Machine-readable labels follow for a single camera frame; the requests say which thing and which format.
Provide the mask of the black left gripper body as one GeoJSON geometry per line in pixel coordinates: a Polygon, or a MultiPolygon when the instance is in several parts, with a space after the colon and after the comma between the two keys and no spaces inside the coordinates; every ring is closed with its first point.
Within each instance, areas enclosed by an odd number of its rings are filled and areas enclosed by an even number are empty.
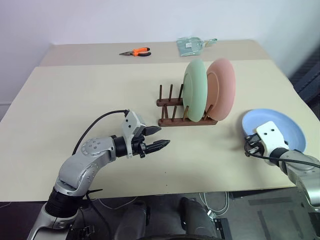
{"type": "Polygon", "coordinates": [[[129,125],[129,157],[139,155],[141,158],[145,157],[146,144],[145,141],[145,125],[129,125]]]}

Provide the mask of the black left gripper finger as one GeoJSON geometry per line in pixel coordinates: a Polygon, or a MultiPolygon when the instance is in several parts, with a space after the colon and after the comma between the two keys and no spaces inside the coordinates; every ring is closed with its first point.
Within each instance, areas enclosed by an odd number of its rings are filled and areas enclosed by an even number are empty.
{"type": "Polygon", "coordinates": [[[145,127],[145,135],[146,136],[150,136],[153,135],[155,133],[157,133],[158,131],[160,131],[162,128],[159,126],[146,126],[145,127]]]}
{"type": "Polygon", "coordinates": [[[163,149],[164,147],[166,147],[169,143],[170,143],[170,140],[165,140],[165,139],[157,140],[152,144],[146,145],[144,152],[146,154],[157,152],[163,149]]]}

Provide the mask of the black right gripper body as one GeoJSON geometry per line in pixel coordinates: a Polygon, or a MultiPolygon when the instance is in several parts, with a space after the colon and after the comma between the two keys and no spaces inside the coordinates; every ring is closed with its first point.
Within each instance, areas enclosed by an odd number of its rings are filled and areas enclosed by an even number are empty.
{"type": "Polygon", "coordinates": [[[259,156],[262,157],[264,155],[264,147],[263,145],[258,141],[258,142],[254,142],[253,144],[249,143],[249,139],[245,140],[244,143],[244,154],[247,157],[253,157],[255,156],[259,156]]]}

